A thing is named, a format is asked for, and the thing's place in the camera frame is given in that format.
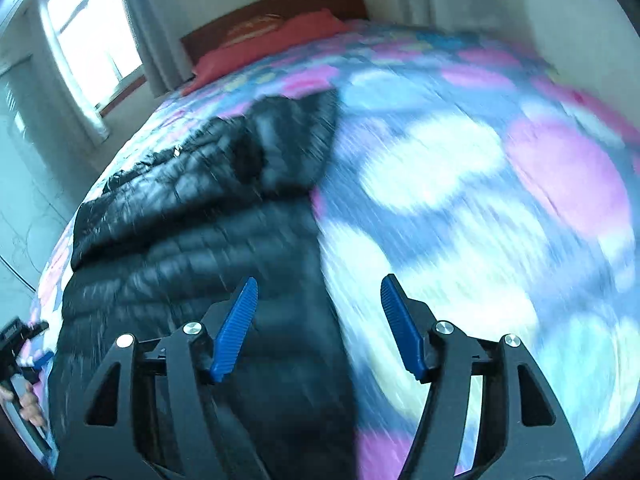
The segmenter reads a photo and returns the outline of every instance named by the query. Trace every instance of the silver bolt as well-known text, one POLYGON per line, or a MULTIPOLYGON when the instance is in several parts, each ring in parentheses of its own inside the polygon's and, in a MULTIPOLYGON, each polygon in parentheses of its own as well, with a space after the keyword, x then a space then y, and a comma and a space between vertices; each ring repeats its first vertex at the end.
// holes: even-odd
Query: silver bolt
POLYGON ((131 334, 122 334, 116 339, 116 345, 120 348, 126 348, 127 346, 133 345, 133 336, 131 334))
POLYGON ((522 343, 520 338, 515 334, 507 334, 506 336, 504 336, 504 342, 509 346, 513 346, 514 348, 517 348, 522 343))
POLYGON ((453 332, 453 325, 449 321, 439 321, 436 323, 436 330, 444 335, 453 332))
POLYGON ((191 321, 190 323, 187 323, 185 326, 182 327, 182 331, 185 334, 189 334, 189 335, 199 334, 200 330, 202 330, 202 325, 197 321, 191 321))

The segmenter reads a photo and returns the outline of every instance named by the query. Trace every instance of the quilted puffer jacket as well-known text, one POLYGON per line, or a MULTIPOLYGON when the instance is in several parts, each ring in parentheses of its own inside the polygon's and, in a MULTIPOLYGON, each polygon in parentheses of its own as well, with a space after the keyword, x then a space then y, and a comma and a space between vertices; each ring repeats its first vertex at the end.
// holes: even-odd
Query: quilted puffer jacket
MULTIPOLYGON (((336 119, 335 91, 264 99, 245 117, 211 120, 181 148, 116 174, 79 209, 49 378, 61 449, 119 335, 167 336, 254 276, 254 323, 235 370, 212 395, 248 432, 272 478, 354 478, 350 369, 309 199, 336 119)), ((163 386, 156 388, 161 452, 150 458, 179 469, 163 386)), ((241 453, 230 452, 241 468, 241 453)))

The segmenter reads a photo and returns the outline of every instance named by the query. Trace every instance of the black bracket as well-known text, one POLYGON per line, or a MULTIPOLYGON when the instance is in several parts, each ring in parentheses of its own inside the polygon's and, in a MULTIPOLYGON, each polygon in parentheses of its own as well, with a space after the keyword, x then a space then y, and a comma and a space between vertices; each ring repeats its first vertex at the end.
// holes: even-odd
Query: black bracket
POLYGON ((461 480, 581 480, 571 427, 551 387, 516 335, 492 342, 438 321, 410 300, 392 274, 382 281, 383 308, 406 369, 430 382, 422 420, 402 480, 449 480, 462 447, 472 375, 482 375, 476 456, 461 480))
POLYGON ((138 342, 131 334, 121 335, 88 386, 82 417, 71 423, 56 478, 242 478, 226 467, 215 405, 212 415, 204 402, 212 403, 206 388, 223 380, 235 365, 257 294, 257 283, 249 278, 228 301, 211 305, 202 320, 188 322, 168 337, 138 342), (140 451, 137 429, 148 412, 141 391, 145 376, 167 377, 181 474, 150 462, 140 451))

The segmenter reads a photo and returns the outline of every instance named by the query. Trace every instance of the red pillow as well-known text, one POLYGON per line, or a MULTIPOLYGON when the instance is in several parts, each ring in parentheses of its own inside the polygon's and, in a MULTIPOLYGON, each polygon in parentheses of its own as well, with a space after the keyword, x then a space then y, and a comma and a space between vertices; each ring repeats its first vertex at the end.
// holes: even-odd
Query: red pillow
POLYGON ((328 9, 300 14, 286 21, 278 30, 207 52, 193 69, 196 79, 180 93, 188 95, 224 75, 292 46, 329 38, 349 30, 328 9))

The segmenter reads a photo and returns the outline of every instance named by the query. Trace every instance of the blue lever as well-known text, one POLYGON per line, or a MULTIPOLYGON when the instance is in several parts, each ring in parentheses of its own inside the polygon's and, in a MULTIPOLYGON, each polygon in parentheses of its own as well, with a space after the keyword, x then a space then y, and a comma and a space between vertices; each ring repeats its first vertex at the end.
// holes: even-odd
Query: blue lever
POLYGON ((33 369, 37 371, 42 370, 47 365, 47 363, 53 359, 55 355, 56 355, 55 352, 51 350, 47 350, 46 352, 44 352, 43 355, 38 357, 33 362, 33 369))
POLYGON ((404 367, 420 381, 428 371, 424 361, 424 339, 406 307, 406 294, 394 275, 382 280, 380 300, 404 367))
POLYGON ((215 383, 222 381, 234 369, 257 305, 258 283, 255 278, 249 278, 214 341, 213 364, 209 374, 215 383))

